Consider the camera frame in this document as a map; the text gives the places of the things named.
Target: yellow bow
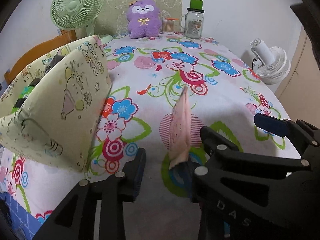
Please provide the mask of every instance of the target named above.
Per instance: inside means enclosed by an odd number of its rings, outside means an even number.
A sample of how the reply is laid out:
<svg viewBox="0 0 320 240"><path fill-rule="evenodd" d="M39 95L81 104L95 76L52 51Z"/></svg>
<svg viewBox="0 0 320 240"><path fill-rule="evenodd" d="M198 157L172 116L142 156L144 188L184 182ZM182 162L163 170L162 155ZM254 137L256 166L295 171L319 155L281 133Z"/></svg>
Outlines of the yellow bow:
<svg viewBox="0 0 320 240"><path fill-rule="evenodd" d="M146 18L146 19L139 19L138 20L138 22L140 22L141 23L141 25L148 25L146 22L148 22L148 21L150 21L150 19L149 18Z"/></svg>

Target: stuffed animal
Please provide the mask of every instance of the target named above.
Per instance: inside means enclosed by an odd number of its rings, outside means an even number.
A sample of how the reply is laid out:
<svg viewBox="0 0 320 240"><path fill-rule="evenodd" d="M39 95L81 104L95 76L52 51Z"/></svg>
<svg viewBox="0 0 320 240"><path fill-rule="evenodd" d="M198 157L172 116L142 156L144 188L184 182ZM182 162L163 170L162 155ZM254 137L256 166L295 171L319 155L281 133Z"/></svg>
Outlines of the stuffed animal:
<svg viewBox="0 0 320 240"><path fill-rule="evenodd" d="M153 0L140 0L131 4L127 11L130 39L158 37L161 27L159 12Z"/></svg>

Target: pink pouch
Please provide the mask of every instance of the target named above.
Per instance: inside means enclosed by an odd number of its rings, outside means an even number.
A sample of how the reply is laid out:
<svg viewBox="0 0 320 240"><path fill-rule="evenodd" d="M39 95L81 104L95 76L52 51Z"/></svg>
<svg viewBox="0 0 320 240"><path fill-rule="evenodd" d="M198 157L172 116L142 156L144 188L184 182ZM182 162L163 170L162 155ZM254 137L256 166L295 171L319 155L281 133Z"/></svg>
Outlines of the pink pouch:
<svg viewBox="0 0 320 240"><path fill-rule="evenodd" d="M188 87L184 86L179 100L173 108L169 139L169 170L188 161L190 150L191 112Z"/></svg>

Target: silver screw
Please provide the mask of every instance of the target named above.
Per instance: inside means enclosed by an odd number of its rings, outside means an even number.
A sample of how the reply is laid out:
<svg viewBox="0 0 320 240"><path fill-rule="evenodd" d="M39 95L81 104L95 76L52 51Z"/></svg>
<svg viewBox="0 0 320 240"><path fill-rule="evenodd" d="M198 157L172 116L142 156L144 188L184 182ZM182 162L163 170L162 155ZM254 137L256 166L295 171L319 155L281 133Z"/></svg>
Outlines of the silver screw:
<svg viewBox="0 0 320 240"><path fill-rule="evenodd" d="M225 150L226 148L227 148L227 146L225 146L224 144L219 144L219 145L217 146L217 149L218 149L218 150L221 150L221 151Z"/></svg>
<svg viewBox="0 0 320 240"><path fill-rule="evenodd" d="M81 179L81 181L79 181L79 185L80 186L86 186L89 183L89 181L87 179Z"/></svg>
<svg viewBox="0 0 320 240"><path fill-rule="evenodd" d="M198 176L203 176L208 173L208 168L206 166L199 166L195 169L195 174Z"/></svg>
<svg viewBox="0 0 320 240"><path fill-rule="evenodd" d="M125 175L125 173L123 171L116 172L116 177L117 178L122 178L124 175Z"/></svg>
<svg viewBox="0 0 320 240"><path fill-rule="evenodd" d="M305 160L305 159L302 159L302 160L301 160L301 164L302 164L303 166L305 166L305 167L308 167L308 166L309 166L309 162L308 162L307 160Z"/></svg>

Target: tablecloth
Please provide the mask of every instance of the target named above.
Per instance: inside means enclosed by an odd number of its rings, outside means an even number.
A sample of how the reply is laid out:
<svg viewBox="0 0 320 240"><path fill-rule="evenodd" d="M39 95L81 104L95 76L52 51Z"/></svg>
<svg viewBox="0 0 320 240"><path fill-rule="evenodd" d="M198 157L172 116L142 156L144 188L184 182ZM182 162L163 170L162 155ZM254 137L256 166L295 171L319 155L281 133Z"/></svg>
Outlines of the tablecloth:
<svg viewBox="0 0 320 240"><path fill-rule="evenodd" d="M132 40L124 35L102 48L113 86L93 133L88 171L53 168L4 150L1 188L41 223L79 180L106 179L144 147L140 195L134 204L124 205L127 239L195 239L199 207L187 199L179 175L168 170L171 112L183 86L191 105L193 161L204 164L208 159L199 135L204 125L240 151L300 158L287 138L254 125L257 113L289 116L251 68L215 39L192 40L175 33Z"/></svg>

